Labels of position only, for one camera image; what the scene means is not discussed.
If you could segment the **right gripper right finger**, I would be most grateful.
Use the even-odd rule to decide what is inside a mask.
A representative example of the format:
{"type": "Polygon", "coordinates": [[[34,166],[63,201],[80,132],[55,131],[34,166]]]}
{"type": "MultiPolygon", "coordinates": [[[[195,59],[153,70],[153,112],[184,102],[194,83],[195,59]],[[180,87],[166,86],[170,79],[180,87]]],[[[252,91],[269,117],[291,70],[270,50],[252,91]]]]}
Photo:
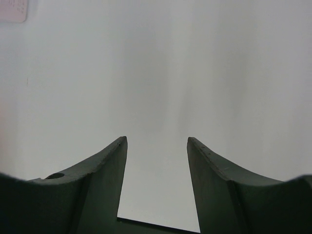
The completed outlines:
{"type": "Polygon", "coordinates": [[[200,232],[309,234],[312,177],[279,181],[216,154],[194,137],[187,142],[200,232]]]}

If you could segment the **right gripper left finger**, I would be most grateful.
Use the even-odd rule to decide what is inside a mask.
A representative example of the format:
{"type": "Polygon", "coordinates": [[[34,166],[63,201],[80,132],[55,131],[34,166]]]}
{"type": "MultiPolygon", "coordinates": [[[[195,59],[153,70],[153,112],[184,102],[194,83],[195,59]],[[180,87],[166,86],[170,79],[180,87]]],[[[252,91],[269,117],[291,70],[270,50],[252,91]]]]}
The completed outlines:
{"type": "Polygon", "coordinates": [[[3,234],[112,234],[127,158],[119,137],[95,155],[45,179],[0,176],[3,234]]]}

